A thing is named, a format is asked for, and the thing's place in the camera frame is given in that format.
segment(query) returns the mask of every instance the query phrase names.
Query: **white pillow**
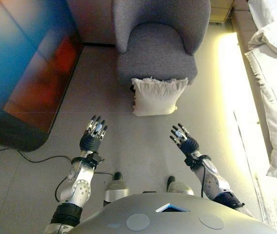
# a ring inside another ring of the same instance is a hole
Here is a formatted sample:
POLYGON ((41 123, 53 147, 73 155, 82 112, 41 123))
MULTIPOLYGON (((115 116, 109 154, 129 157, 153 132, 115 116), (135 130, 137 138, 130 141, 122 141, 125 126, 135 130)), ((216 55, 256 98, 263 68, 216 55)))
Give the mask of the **white pillow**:
POLYGON ((187 86, 188 78, 160 81, 152 78, 132 79, 135 89, 136 116, 168 115, 174 112, 176 102, 187 86))

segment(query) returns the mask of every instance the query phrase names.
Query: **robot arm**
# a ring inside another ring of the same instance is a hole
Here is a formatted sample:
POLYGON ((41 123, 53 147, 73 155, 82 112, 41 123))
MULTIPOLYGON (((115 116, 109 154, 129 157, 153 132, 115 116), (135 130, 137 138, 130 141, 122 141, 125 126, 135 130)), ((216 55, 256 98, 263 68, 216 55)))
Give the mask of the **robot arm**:
POLYGON ((107 131, 105 121, 93 116, 80 140, 80 157, 74 158, 68 175, 71 185, 60 195, 59 205, 54 212, 45 234, 64 234, 80 223, 82 208, 91 195, 91 180, 97 165, 103 162, 98 155, 100 143, 107 131))
POLYGON ((229 183, 218 173, 218 170, 211 162, 211 159, 207 155, 202 155, 199 152, 199 144, 193 139, 187 129, 178 124, 181 128, 178 129, 173 126, 173 136, 170 138, 185 154, 185 163, 195 172, 196 176, 201 182, 202 191, 207 197, 217 203, 223 204, 235 210, 240 210, 243 207, 243 203, 235 197, 233 191, 230 188, 229 183))

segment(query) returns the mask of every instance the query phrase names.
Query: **bed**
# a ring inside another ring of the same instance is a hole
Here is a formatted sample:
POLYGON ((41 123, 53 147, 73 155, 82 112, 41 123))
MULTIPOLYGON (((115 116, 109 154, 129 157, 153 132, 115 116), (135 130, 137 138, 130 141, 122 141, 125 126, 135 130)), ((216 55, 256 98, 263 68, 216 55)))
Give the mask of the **bed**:
POLYGON ((232 23, 271 163, 267 175, 277 177, 277 0, 236 0, 232 23))

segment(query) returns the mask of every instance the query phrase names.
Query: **gray armchair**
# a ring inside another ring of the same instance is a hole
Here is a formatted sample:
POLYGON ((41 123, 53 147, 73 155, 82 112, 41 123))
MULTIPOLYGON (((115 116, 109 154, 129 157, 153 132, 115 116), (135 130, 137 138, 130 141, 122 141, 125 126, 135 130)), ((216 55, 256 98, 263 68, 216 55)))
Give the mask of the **gray armchair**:
POLYGON ((120 82, 188 77, 191 84, 209 16, 210 0, 113 0, 120 82))

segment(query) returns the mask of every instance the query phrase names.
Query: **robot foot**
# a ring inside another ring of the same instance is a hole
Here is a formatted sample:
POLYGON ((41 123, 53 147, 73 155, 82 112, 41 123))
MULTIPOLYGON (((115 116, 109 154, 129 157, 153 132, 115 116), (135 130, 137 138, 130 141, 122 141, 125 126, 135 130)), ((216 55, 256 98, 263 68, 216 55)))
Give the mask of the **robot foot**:
POLYGON ((170 176, 168 178, 167 192, 194 195, 193 190, 187 184, 182 182, 177 182, 174 176, 170 176))
POLYGON ((123 176, 120 172, 114 174, 114 179, 108 184, 105 190, 104 206, 129 195, 123 176))

